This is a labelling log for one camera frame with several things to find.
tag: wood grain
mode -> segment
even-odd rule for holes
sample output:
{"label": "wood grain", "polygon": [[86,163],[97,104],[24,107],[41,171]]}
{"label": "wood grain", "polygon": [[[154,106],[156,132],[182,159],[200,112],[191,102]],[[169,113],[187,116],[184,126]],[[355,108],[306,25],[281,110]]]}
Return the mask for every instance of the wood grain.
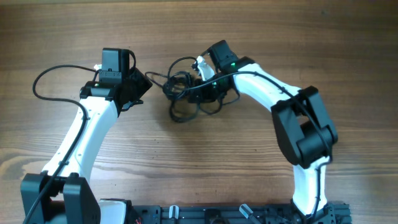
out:
{"label": "wood grain", "polygon": [[[396,223],[397,9],[396,1],[312,0],[1,6],[0,223],[22,221],[21,179],[41,171],[75,115],[75,106],[34,97],[31,85],[42,70],[92,67],[103,47],[119,47],[136,53],[140,70],[165,72],[176,58],[196,56],[221,39],[283,82],[320,89],[339,133],[326,196],[349,203],[355,223]],[[77,99],[91,76],[54,71],[38,89]],[[170,120],[160,89],[143,100],[105,137],[91,178],[98,199],[289,202],[291,165],[270,114],[254,100],[243,96],[185,124]]]}

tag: wire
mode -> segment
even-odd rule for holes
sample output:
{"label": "wire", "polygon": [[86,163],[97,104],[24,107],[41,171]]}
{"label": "wire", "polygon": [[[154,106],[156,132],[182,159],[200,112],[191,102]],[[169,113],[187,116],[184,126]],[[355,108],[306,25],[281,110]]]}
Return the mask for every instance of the wire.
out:
{"label": "wire", "polygon": [[96,72],[93,69],[90,68],[86,68],[86,67],[82,67],[82,66],[78,66],[78,65],[58,65],[58,66],[54,66],[52,68],[49,68],[47,70],[45,70],[44,72],[42,72],[33,82],[33,86],[32,86],[32,90],[33,90],[33,94],[41,99],[41,100],[49,100],[49,101],[61,101],[61,102],[68,102],[68,103],[73,103],[75,105],[77,105],[83,112],[83,117],[82,117],[82,122],[81,122],[81,126],[79,129],[79,132],[77,133],[75,139],[73,140],[72,144],[70,145],[67,153],[65,154],[65,156],[63,157],[63,159],[60,161],[59,166],[57,167],[57,169],[55,170],[55,172],[53,173],[53,175],[51,176],[51,178],[49,179],[49,181],[44,185],[43,189],[40,191],[39,195],[37,196],[36,200],[34,201],[33,205],[31,206],[29,212],[27,213],[25,220],[23,222],[23,224],[28,224],[29,220],[32,218],[33,212],[35,211],[36,207],[38,206],[38,204],[41,202],[41,200],[43,199],[43,197],[47,194],[47,192],[50,190],[51,184],[52,182],[55,180],[55,178],[58,176],[58,174],[61,172],[61,170],[63,169],[64,165],[67,164],[67,161],[70,157],[70,154],[73,152],[73,149],[75,148],[81,134],[83,133],[83,130],[86,126],[86,122],[87,122],[87,111],[85,109],[85,107],[80,104],[79,102],[75,101],[75,100],[69,100],[69,99],[65,99],[65,98],[51,98],[51,97],[44,97],[44,96],[40,96],[39,94],[37,94],[36,92],[36,84],[39,81],[39,79],[45,75],[47,72],[55,70],[57,68],[80,68],[83,70],[87,70],[87,71],[91,71],[91,72]]}
{"label": "wire", "polygon": [[[155,85],[161,87],[163,89],[164,94],[166,95],[166,97],[171,100],[171,104],[170,104],[170,108],[169,108],[169,114],[170,117],[173,121],[178,122],[178,123],[183,123],[183,122],[187,122],[190,121],[192,119],[195,119],[198,115],[199,111],[204,112],[207,115],[213,115],[216,114],[218,112],[221,111],[222,107],[224,105],[228,105],[231,103],[234,103],[236,101],[238,101],[240,99],[240,94],[239,91],[236,89],[236,87],[234,86],[234,90],[236,92],[237,97],[227,103],[223,103],[223,98],[225,97],[226,94],[221,94],[216,101],[218,102],[218,108],[214,111],[207,111],[205,109],[203,109],[201,107],[202,103],[211,103],[213,101],[209,101],[209,102],[201,102],[201,103],[197,103],[197,107],[195,112],[189,116],[189,117],[180,117],[177,116],[175,114],[175,112],[177,112],[177,110],[175,109],[175,105],[176,105],[176,101],[178,100],[182,100],[184,99],[186,96],[188,96],[188,94],[190,93],[189,90],[191,89],[191,87],[194,87],[195,85],[195,78],[186,71],[179,71],[177,73],[174,73],[173,75],[171,75],[171,71],[173,69],[173,67],[181,62],[182,60],[194,60],[197,63],[197,59],[195,57],[182,57],[177,59],[176,61],[174,61],[171,66],[169,67],[168,71],[167,71],[167,75],[163,75],[161,73],[157,73],[157,72],[146,72],[145,76]],[[162,78],[166,78],[167,81],[164,84],[160,84],[159,82],[155,81],[153,78],[149,77],[149,75],[156,75]]]}
{"label": "wire", "polygon": [[330,153],[330,154],[329,154],[329,161],[321,163],[321,164],[315,169],[315,171],[317,172],[317,196],[315,197],[315,199],[316,199],[316,201],[315,201],[315,206],[314,206],[314,208],[313,208],[313,210],[312,210],[311,216],[308,218],[308,223],[312,223],[312,221],[315,219],[315,217],[316,217],[316,215],[317,215],[317,211],[318,211],[319,201],[321,200],[321,198],[320,198],[320,195],[321,195],[321,168],[322,168],[323,166],[326,166],[326,165],[328,165],[328,164],[331,164],[332,162],[333,162],[333,156],[332,156],[332,154]]}
{"label": "wire", "polygon": [[[134,54],[134,52],[132,50],[129,50],[129,54],[131,55],[131,57],[134,59],[134,64],[132,65],[132,67],[129,69],[129,75],[131,75],[135,70],[136,70],[136,55]],[[93,82],[95,82],[98,73],[101,71],[101,69],[96,70],[92,70],[95,72],[94,74],[94,78],[93,78]]]}
{"label": "wire", "polygon": [[94,78],[93,78],[93,82],[95,82],[95,80],[96,80],[96,78],[97,78],[97,75],[98,75],[98,73],[100,72],[100,70],[101,70],[101,69],[98,69],[97,71],[95,71]]}

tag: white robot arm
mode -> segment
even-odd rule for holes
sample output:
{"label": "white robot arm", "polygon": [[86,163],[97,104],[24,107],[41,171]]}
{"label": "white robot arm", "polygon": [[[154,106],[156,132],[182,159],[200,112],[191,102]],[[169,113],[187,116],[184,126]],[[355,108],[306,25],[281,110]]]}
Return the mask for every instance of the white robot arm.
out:
{"label": "white robot arm", "polygon": [[[221,70],[223,75],[233,76],[234,85],[240,93],[253,97],[272,113],[280,149],[287,160],[293,164],[295,183],[295,191],[292,197],[294,207],[292,214],[295,213],[295,216],[281,218],[280,215],[271,215],[266,212],[263,221],[260,222],[253,216],[257,212],[255,209],[252,211],[247,205],[242,205],[236,212],[240,211],[247,218],[247,222],[238,221],[237,223],[268,223],[268,220],[272,219],[279,220],[278,223],[291,223],[293,218],[302,220],[301,223],[303,224],[312,223],[312,219],[315,218],[312,216],[318,215],[318,211],[324,214],[325,212],[321,210],[328,206],[324,191],[326,167],[323,165],[330,161],[331,154],[325,153],[323,145],[326,142],[331,147],[337,141],[337,133],[323,104],[319,102],[318,92],[315,88],[301,90],[296,86],[283,83],[266,73],[260,65],[249,58],[237,59],[234,58],[234,54],[229,55],[228,51],[227,56],[224,57],[223,52],[225,50],[223,48],[225,48],[225,44],[226,42],[221,41],[208,50],[213,63]],[[120,49],[116,49],[118,51],[116,54],[113,54],[113,50],[103,50],[102,70],[99,72],[100,81],[88,82],[81,89],[80,103],[88,114],[85,128],[70,154],[68,162],[52,183],[51,191],[44,198],[39,199],[39,205],[33,209],[31,217],[28,218],[26,223],[161,224],[161,220],[167,217],[167,221],[164,220],[165,223],[190,223],[188,220],[181,221],[181,218],[184,219],[190,215],[198,218],[199,213],[195,212],[196,210],[179,211],[177,206],[171,206],[168,209],[154,207],[156,212],[154,210],[151,216],[147,216],[147,209],[149,208],[133,207],[129,200],[101,199],[99,202],[95,200],[88,183],[101,143],[123,108],[139,101],[139,98],[150,87],[147,84],[148,80],[137,80],[137,77],[132,78],[130,82],[126,81],[127,77],[123,75],[126,69],[121,69],[121,64],[123,64],[121,61],[125,60],[125,56],[124,58],[120,56],[121,52],[118,51]],[[212,79],[217,74],[206,64],[202,56],[198,57],[197,62],[198,71],[203,81],[213,82]],[[110,68],[112,66],[109,66],[109,64],[120,66],[119,68]],[[121,77],[118,81],[115,81],[114,78],[118,77],[119,72]],[[136,93],[133,90],[134,88],[143,88],[144,90]],[[325,138],[326,140],[322,139],[321,141],[319,132],[311,127],[311,123],[300,125],[297,122],[295,117],[300,114],[296,105],[298,100],[305,101],[309,114],[316,119],[316,124],[312,125],[319,127],[323,135],[321,139]],[[25,214],[28,215],[43,186],[49,181],[49,177],[54,174],[60,165],[60,161],[70,148],[82,124],[82,117],[82,110],[79,109],[60,148],[50,162],[44,166],[42,173],[40,175],[27,174],[22,181],[21,194]],[[55,210],[53,209],[55,203],[50,200],[50,196],[57,195],[59,192],[64,194],[65,201],[63,209]],[[205,216],[203,220],[206,219],[206,213],[210,210],[199,208],[200,214]],[[231,212],[224,214],[221,212],[217,217],[227,217],[228,215],[231,215],[231,218],[237,218]]]}

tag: robotic arm link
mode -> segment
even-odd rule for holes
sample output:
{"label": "robotic arm link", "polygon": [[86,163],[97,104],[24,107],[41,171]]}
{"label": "robotic arm link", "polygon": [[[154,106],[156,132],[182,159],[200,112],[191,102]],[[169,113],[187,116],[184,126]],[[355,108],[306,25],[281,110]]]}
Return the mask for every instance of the robotic arm link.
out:
{"label": "robotic arm link", "polygon": [[[84,119],[81,108],[42,173],[27,174],[21,183],[25,223],[351,223],[349,205],[330,203],[325,197],[326,165],[332,161],[331,147],[338,135],[318,90],[313,86],[301,90],[281,82],[254,60],[238,58],[225,40],[212,45],[205,53],[220,72],[214,72],[203,55],[199,56],[193,66],[201,80],[183,91],[189,99],[206,100],[207,96],[226,94],[234,88],[253,97],[272,113],[280,150],[293,165],[295,191],[291,203],[180,208],[176,205],[133,206],[130,200],[114,198],[97,202],[89,182],[101,143],[120,113],[141,104],[141,96],[152,86],[136,68],[134,53],[103,49],[102,68],[97,71],[99,81],[87,82],[80,92],[80,104],[86,110],[87,119],[72,152],[69,154],[68,149]],[[129,55],[134,58],[132,68],[129,68]],[[204,87],[210,85],[218,89],[209,95],[209,88]],[[308,121],[300,124],[297,117],[301,115],[307,116]],[[60,163],[65,156],[67,162]],[[63,194],[64,201],[51,200],[59,193]]]}

